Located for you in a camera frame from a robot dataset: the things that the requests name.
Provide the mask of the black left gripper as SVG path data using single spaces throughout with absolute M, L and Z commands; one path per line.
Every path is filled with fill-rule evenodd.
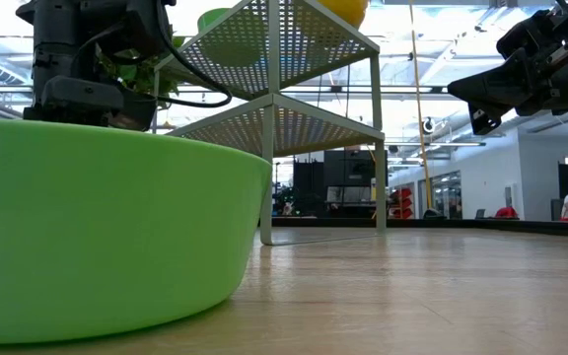
M 157 111 L 154 96 L 122 93 L 92 77 L 93 53 L 87 41 L 91 22 L 85 7 L 93 0 L 31 0 L 16 16 L 34 29 L 33 91 L 23 119 L 147 131 Z

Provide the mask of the yellow patterned mini bowl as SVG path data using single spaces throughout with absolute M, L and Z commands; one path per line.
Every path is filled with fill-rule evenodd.
M 359 29 L 364 22 L 370 0 L 317 0 L 344 22 Z

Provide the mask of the green potted plant black pot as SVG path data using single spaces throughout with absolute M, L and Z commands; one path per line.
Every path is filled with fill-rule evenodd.
M 183 45 L 183 36 L 173 36 L 172 42 L 175 48 Z M 100 64 L 104 67 L 109 76 L 122 84 L 122 86 L 133 90 L 139 94 L 154 95 L 155 90 L 155 67 L 163 57 L 169 53 L 164 52 L 162 56 L 152 56 L 136 64 L 124 64 L 122 59 L 135 59 L 140 53 L 134 49 L 127 49 L 117 54 L 107 56 L 102 52 L 98 53 Z M 178 85 L 181 80 L 171 74 L 160 74 L 158 96 L 168 97 L 170 94 L 178 95 Z

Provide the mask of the red storage bin rack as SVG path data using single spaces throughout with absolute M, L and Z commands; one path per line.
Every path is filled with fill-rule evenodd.
M 413 194 L 409 187 L 399 187 L 388 197 L 388 218 L 408 220 L 414 218 Z

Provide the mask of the black equipment cabinet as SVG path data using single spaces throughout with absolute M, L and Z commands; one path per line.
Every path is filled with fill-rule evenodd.
M 327 150 L 296 156 L 293 207 L 317 218 L 367 218 L 376 212 L 376 163 L 368 150 Z

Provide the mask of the pale green perforated metal shelf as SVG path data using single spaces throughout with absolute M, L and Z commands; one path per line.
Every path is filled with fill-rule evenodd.
M 354 145 L 373 146 L 375 223 L 387 228 L 380 49 L 319 0 L 240 0 L 155 66 L 154 79 L 228 93 L 242 104 L 172 130 L 172 135 L 226 145 L 272 162 L 279 157 Z M 303 103 L 284 90 L 370 62 L 370 125 Z

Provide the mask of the black aluminium table frame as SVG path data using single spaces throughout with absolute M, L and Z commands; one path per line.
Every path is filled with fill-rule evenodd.
M 363 218 L 284 218 L 274 217 L 273 227 L 282 228 L 373 228 L 376 221 Z M 568 222 L 540 222 L 503 219 L 399 220 L 388 219 L 387 228 L 482 229 L 514 233 L 568 237 Z

